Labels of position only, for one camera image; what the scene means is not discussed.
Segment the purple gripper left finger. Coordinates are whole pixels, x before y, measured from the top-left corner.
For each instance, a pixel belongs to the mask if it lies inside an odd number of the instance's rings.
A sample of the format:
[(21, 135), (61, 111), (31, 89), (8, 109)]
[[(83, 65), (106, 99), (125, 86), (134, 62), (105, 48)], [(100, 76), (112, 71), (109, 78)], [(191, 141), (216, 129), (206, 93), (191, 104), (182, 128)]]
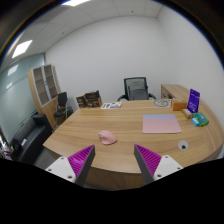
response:
[(46, 168), (46, 171), (75, 183), (78, 186), (83, 186), (94, 157), (95, 146), (91, 145), (76, 152), (70, 157), (59, 157)]

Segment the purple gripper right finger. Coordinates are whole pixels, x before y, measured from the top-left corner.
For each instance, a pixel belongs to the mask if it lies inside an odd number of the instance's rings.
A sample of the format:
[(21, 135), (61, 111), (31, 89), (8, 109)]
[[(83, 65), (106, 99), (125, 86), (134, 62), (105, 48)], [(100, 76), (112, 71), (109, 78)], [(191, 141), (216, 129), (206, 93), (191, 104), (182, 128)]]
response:
[(182, 169), (182, 166), (169, 155), (160, 156), (137, 144), (134, 145), (134, 155), (145, 184), (160, 180)]

